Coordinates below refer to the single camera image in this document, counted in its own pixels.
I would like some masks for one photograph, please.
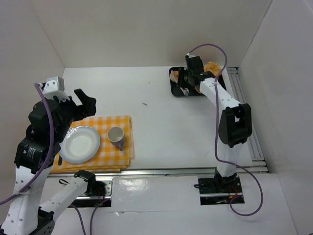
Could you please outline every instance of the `cup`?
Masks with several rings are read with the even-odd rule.
[[[118,126],[112,127],[107,134],[107,137],[111,144],[118,147],[120,151],[123,151],[123,145],[125,144],[125,134],[122,128]]]

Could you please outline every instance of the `yellow checkered cloth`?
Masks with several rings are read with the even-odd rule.
[[[59,154],[57,154],[54,159],[52,173],[76,172],[78,170],[90,170],[93,172],[120,171],[130,164],[130,160],[134,156],[133,131],[130,116],[90,117],[82,121],[73,122],[71,128],[81,125],[91,126],[98,131],[100,135],[99,150],[91,159],[81,164],[68,163],[63,159],[62,164],[58,165]],[[124,130],[126,141],[123,151],[119,151],[107,138],[108,130],[114,126],[119,126]]]

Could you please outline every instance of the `beige wall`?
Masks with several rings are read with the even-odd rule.
[[[299,235],[313,233],[312,38],[308,2],[274,0],[239,70],[264,156],[279,175]]]
[[[181,65],[208,42],[239,66],[271,0],[31,2],[65,67]],[[204,61],[224,61],[216,50],[201,50]]]
[[[14,177],[18,143],[25,137],[32,106],[40,100],[33,84],[62,76],[64,66],[26,0],[1,0],[0,22],[0,178],[4,179]]]

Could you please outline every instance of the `purple cable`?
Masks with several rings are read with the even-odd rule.
[[[241,168],[242,170],[244,170],[245,172],[247,172],[248,174],[250,174],[254,180],[256,181],[256,183],[258,184],[258,187],[260,189],[260,194],[261,194],[261,202],[260,202],[260,205],[259,207],[252,213],[249,213],[249,214],[242,214],[242,213],[239,213],[237,211],[235,211],[235,209],[233,208],[232,206],[232,202],[233,200],[235,200],[236,198],[240,197],[237,196],[237,197],[233,197],[230,202],[229,202],[229,205],[230,205],[230,208],[232,209],[232,211],[234,213],[236,213],[237,215],[241,215],[241,216],[251,216],[251,215],[254,215],[256,214],[257,212],[259,212],[259,210],[261,209],[262,205],[263,205],[263,190],[262,190],[262,187],[260,185],[260,182],[258,181],[258,179],[250,172],[248,171],[246,168],[244,168],[243,166],[240,166],[238,164],[235,164],[235,163],[232,163],[232,162],[229,162],[229,161],[224,161],[224,160],[221,160],[219,159],[218,155],[217,155],[217,143],[218,143],[218,137],[219,137],[219,134],[218,134],[218,129],[219,129],[219,93],[218,93],[218,89],[217,89],[217,82],[218,82],[218,77],[222,74],[223,70],[226,68],[226,65],[227,65],[227,55],[226,55],[226,52],[221,48],[219,47],[218,45],[215,45],[215,44],[211,44],[211,43],[207,43],[207,44],[202,44],[202,45],[199,45],[195,48],[193,48],[189,53],[192,53],[194,50],[200,48],[200,47],[203,47],[203,46],[212,46],[212,47],[216,47],[217,49],[219,49],[223,54],[224,54],[224,57],[225,57],[225,64],[223,66],[223,68],[221,69],[221,71],[219,72],[219,74],[217,76],[215,76],[215,84],[214,84],[214,87],[215,87],[215,94],[216,94],[216,127],[215,127],[215,143],[214,143],[214,153],[215,153],[215,158],[217,161],[219,161],[220,163],[226,163],[226,164],[230,164],[230,165],[234,165],[236,167],[239,167]]]
[[[37,178],[38,176],[42,173],[42,171],[45,169],[45,166],[48,164],[48,162],[50,161],[50,158],[52,156],[52,151],[53,151],[53,143],[54,143],[54,127],[53,127],[53,120],[52,120],[52,115],[51,115],[51,111],[48,105],[47,100],[44,97],[44,94],[42,93],[42,91],[40,90],[40,85],[38,83],[35,83],[35,88],[38,92],[38,94],[40,95],[41,100],[44,103],[45,106],[45,110],[48,114],[48,120],[49,120],[49,126],[50,126],[50,144],[49,144],[49,149],[48,149],[48,153],[47,156],[45,158],[44,163],[42,164],[42,166],[40,167],[39,171],[35,174],[35,176],[23,187],[19,190],[19,192],[24,192]],[[12,196],[8,197],[7,199],[3,200],[0,202],[0,206],[11,201],[12,199],[16,198],[18,196],[18,194],[13,194]]]
[[[92,215],[91,215],[91,218],[90,218],[90,235],[92,235],[92,220],[93,220],[93,216],[94,216],[94,213],[96,212],[96,210],[99,208],[99,206],[101,206],[103,203],[105,203],[106,201],[108,201],[108,199],[105,199],[103,200],[102,202],[100,202],[96,208],[93,210],[92,212]]]
[[[73,207],[77,211],[78,217],[79,217],[79,220],[80,220],[80,224],[82,225],[83,233],[84,233],[84,235],[87,235],[86,231],[85,231],[85,227],[84,227],[83,218],[82,218],[82,215],[80,214],[78,208],[76,206],[74,206],[73,204],[70,204],[70,207]]]

